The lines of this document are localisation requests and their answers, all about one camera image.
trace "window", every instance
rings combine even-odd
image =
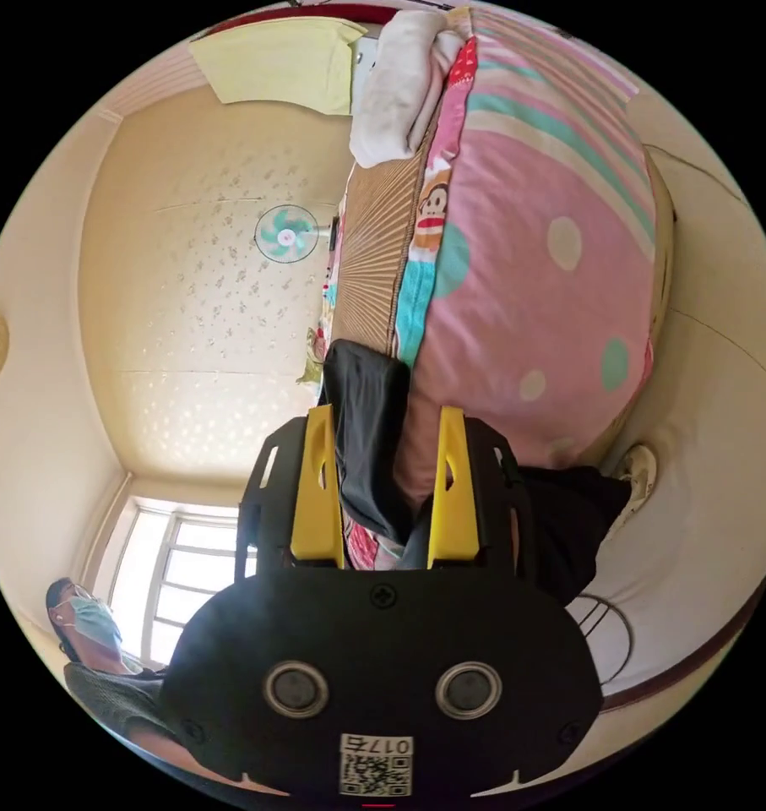
[[[124,651],[147,667],[164,667],[188,620],[233,583],[236,510],[142,502],[125,520],[128,535],[104,591]],[[255,572],[256,551],[249,549],[246,574]]]

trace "eyeglasses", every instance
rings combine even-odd
[[[69,597],[66,597],[64,600],[59,602],[54,608],[61,608],[66,603],[70,602],[71,597],[80,597],[82,600],[92,600],[94,602],[101,602],[98,597],[93,597],[86,589],[82,588],[80,585],[73,585],[73,594]]]
[[[76,597],[81,597],[83,600],[95,600],[98,602],[96,597],[93,597],[86,589],[83,589],[80,585],[75,585],[73,587],[73,591],[76,592]]]

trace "face mask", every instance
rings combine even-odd
[[[76,631],[109,650],[121,652],[121,631],[104,603],[91,597],[71,597],[68,602],[76,615]]]

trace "white towel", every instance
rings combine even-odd
[[[351,123],[349,149],[364,169],[419,149],[462,38],[436,11],[399,11],[380,32],[377,59]]]

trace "green polka dot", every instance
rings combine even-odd
[[[602,387],[605,391],[615,391],[627,379],[630,355],[625,342],[611,338],[602,352]]]
[[[442,244],[436,257],[435,298],[449,296],[456,292],[467,278],[470,269],[470,246],[464,234],[452,223],[445,222]]]

